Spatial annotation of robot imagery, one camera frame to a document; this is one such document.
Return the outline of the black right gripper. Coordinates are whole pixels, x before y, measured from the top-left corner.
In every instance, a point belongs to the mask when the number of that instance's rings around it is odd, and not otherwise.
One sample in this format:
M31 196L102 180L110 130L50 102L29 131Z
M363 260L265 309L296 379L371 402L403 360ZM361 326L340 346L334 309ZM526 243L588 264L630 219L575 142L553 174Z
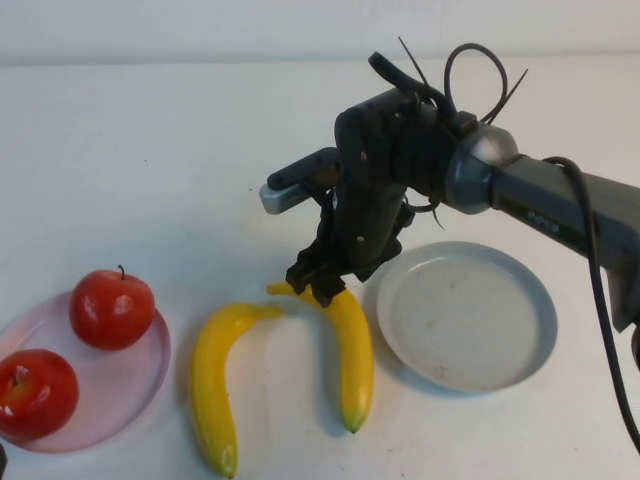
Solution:
M298 254L285 281L296 294L307 287L322 308L345 289L343 275L369 278L399 248L392 239L406 187L393 179L391 161L415 102L388 90L338 115L334 136L339 174L333 212L322 217L316 240Z

